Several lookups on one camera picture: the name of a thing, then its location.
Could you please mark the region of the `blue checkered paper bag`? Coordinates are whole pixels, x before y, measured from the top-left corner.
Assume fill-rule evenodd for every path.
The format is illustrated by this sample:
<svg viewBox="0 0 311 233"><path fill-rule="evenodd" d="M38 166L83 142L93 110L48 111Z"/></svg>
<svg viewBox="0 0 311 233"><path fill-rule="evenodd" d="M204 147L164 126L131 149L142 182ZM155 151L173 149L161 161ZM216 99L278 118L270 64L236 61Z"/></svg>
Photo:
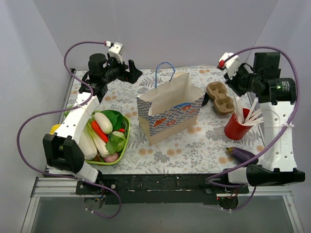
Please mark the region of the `blue checkered paper bag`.
<svg viewBox="0 0 311 233"><path fill-rule="evenodd" d="M170 80L137 96L138 121L150 145L196 123L205 91L191 84L191 75L174 74Z"/></svg>

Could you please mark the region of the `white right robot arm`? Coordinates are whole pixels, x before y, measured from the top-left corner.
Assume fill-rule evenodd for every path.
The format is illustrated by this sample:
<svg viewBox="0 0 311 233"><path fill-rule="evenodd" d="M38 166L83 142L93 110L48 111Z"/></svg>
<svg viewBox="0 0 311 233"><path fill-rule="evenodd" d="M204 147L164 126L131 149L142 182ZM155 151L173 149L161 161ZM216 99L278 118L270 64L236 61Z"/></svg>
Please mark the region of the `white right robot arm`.
<svg viewBox="0 0 311 233"><path fill-rule="evenodd" d="M220 180L220 188L233 192L238 184L281 186L305 181L298 170L293 151L292 114L297 110L296 83L280 77L280 53L257 52L252 71L234 56L224 64L225 83L238 95L256 95L262 112L265 149L260 165L249 164L228 173Z"/></svg>

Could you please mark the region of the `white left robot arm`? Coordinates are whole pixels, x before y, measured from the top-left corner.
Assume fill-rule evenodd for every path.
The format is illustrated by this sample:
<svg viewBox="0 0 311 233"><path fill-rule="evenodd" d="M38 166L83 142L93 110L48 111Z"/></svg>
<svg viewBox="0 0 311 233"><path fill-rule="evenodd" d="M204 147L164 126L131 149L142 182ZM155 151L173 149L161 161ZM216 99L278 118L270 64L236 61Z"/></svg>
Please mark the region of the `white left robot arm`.
<svg viewBox="0 0 311 233"><path fill-rule="evenodd" d="M91 117L107 93L107 85L115 80L134 84L142 75L133 60L126 64L117 55L96 53L90 56L88 72L83 76L74 109L53 134L43 138L47 164L64 170L78 179L87 181L86 187L92 194L103 190L103 181L98 179L98 170L85 162L79 147L80 137Z"/></svg>

